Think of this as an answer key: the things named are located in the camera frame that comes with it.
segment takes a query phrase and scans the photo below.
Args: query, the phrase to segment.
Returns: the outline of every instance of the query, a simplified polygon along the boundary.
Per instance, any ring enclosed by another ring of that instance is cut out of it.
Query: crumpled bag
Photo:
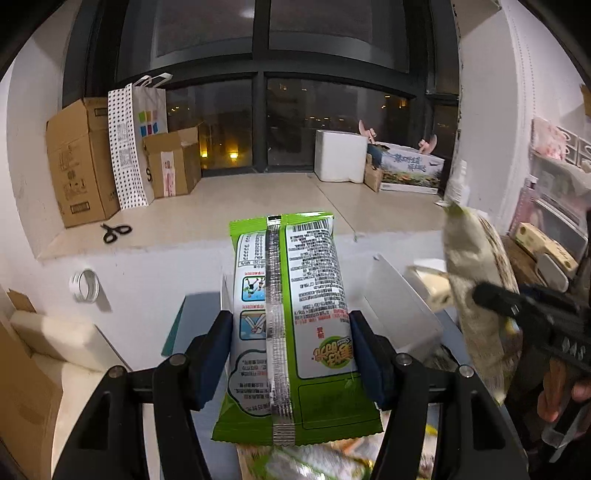
[[[518,292],[509,258],[495,228],[456,204],[447,210],[443,248],[468,354],[493,398],[502,404],[521,356],[522,332],[513,319],[477,306],[472,291],[487,281]]]

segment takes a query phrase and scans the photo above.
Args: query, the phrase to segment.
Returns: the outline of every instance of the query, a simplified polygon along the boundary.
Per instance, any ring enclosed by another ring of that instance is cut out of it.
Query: nutrition label
[[[300,378],[356,371],[332,218],[285,229]]]
[[[236,253],[228,392],[243,411],[254,416],[269,413],[265,283],[265,232],[241,235]]]

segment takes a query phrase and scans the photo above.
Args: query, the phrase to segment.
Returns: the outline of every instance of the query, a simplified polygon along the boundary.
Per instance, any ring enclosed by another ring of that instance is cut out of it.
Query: bag handle
[[[133,84],[133,86],[134,87],[150,86],[152,88],[156,88],[156,87],[159,87],[160,85],[166,83],[167,81],[169,81],[172,77],[173,77],[173,75],[171,73],[166,73],[166,72],[161,73],[160,75],[156,75],[156,77],[151,77],[150,75],[144,75],[137,82],[135,82]],[[152,83],[155,79],[158,79],[158,78],[162,78],[162,80],[160,80],[158,83],[155,83],[154,85],[150,85],[150,83]]]
[[[150,75],[144,75],[140,78],[137,82],[134,82],[132,86],[134,87],[145,87],[147,84],[152,82],[152,77]]]
[[[160,75],[158,75],[157,77],[154,77],[152,79],[152,81],[154,81],[157,78],[162,78],[162,80],[160,80],[158,83],[155,83],[154,85],[152,85],[152,88],[156,88],[159,87],[160,85],[166,83],[167,81],[169,81],[171,78],[173,77],[172,73],[161,73]]]

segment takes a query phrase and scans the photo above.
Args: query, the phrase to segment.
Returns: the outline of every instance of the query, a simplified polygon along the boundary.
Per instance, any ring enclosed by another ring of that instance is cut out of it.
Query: paper shopping bag
[[[147,206],[154,200],[142,139],[168,132],[166,94],[156,87],[171,78],[169,73],[155,78],[146,75],[109,92],[109,143],[121,209]]]

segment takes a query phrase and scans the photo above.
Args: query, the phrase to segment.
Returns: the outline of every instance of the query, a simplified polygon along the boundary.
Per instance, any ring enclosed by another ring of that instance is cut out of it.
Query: human hand
[[[538,415],[543,420],[552,423],[560,414],[560,403],[564,394],[567,377],[566,365],[556,358],[550,359],[550,370],[544,375],[544,391],[538,397]],[[582,402],[591,398],[591,379],[575,383],[571,390],[574,401]],[[591,417],[587,416],[583,423],[583,431],[587,430]]]

